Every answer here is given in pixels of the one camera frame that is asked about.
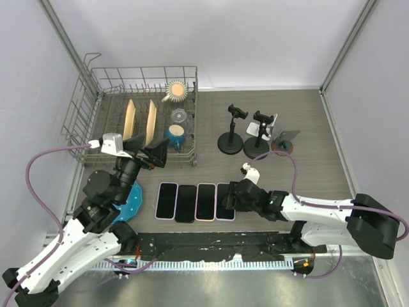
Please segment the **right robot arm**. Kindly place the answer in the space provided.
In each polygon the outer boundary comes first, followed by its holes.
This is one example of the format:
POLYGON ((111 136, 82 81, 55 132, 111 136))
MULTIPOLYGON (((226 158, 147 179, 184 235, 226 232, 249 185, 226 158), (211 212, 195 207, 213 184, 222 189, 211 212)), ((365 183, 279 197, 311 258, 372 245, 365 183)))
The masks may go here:
POLYGON ((352 200, 302 198, 286 191, 265 191, 249 179, 230 182, 218 201, 227 210, 256 212, 269 221, 292 222, 290 248, 342 245, 390 260, 399 230, 397 215, 366 194, 352 200))

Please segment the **black gooseneck phone stand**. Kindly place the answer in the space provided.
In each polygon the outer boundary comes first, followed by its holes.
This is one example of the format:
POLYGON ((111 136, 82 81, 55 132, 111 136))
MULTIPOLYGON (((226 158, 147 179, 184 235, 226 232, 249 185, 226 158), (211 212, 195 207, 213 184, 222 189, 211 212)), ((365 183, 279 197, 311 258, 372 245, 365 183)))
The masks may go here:
POLYGON ((228 111, 231 113, 231 122, 229 125, 229 132, 223 133, 217 141, 218 149, 227 155, 235 155, 239 153, 243 148, 243 139, 235 132, 237 118, 246 119, 248 112, 242 111, 239 107, 235 107, 231 104, 228 107, 228 111))

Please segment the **black phone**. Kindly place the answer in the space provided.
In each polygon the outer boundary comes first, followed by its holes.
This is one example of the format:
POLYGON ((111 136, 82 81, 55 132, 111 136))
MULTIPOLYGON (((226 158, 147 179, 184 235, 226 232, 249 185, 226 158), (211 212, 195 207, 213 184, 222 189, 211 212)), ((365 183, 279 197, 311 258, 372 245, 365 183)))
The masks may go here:
POLYGON ((193 223, 195 220, 196 206, 195 185, 180 185, 178 188, 178 197, 176 200, 175 221, 177 223, 193 223))

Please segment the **wooden base phone stand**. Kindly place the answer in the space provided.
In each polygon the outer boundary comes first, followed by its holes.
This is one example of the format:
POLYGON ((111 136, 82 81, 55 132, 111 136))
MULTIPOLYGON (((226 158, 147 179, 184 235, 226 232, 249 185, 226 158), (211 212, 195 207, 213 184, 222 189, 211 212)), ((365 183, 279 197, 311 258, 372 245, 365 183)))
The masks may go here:
POLYGON ((300 130, 280 130, 272 141, 271 149, 276 155, 285 156, 293 151, 292 141, 300 134, 300 130))

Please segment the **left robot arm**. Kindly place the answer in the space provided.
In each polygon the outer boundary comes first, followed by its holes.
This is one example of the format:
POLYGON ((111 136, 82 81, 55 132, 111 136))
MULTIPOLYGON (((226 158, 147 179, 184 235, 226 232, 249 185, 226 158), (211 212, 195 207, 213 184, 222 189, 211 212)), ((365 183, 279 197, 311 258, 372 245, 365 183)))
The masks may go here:
POLYGON ((138 236, 119 218, 119 207, 128 205, 141 169, 165 167, 168 144, 168 138, 146 145, 144 134, 124 140, 121 134, 106 133, 79 145, 80 149, 99 148, 103 154, 114 156, 114 172, 97 170, 89 176, 83 189, 86 197, 66 224, 35 192, 31 193, 54 218, 59 233, 25 266, 4 271, 3 280, 10 288, 8 297, 13 297, 18 306, 52 306, 71 282, 99 261, 117 253, 131 254, 138 236))

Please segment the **lavender case phone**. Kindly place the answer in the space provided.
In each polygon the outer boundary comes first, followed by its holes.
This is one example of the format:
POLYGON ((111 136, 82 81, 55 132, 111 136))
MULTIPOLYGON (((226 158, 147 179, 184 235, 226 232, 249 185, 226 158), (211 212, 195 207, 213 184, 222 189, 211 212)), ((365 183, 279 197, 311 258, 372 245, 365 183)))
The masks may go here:
POLYGON ((159 185, 155 218, 159 220, 173 220, 176 212, 178 184, 162 182, 159 185))

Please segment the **black round-base phone stand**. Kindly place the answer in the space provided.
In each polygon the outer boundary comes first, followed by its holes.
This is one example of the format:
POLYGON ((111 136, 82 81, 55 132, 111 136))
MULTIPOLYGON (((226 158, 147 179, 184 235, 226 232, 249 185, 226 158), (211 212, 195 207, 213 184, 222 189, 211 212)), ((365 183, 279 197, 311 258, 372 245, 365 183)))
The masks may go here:
POLYGON ((270 147, 268 142, 263 139, 263 136, 266 138, 269 137, 267 128, 271 127, 271 124, 275 120, 275 116, 267 116, 261 114, 260 110, 257 110, 253 115, 253 119, 259 122, 257 136, 252 136, 251 138, 247 139, 243 145, 244 154, 251 159, 254 159, 257 156, 269 151, 270 147))

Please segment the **pink phone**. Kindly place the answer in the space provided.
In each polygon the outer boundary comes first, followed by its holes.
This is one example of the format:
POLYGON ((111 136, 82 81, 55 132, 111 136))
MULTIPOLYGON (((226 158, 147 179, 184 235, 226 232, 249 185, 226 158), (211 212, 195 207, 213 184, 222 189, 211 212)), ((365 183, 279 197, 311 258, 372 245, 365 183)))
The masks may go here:
POLYGON ((200 183, 197 185, 195 220, 213 221, 216 213, 216 185, 200 183))

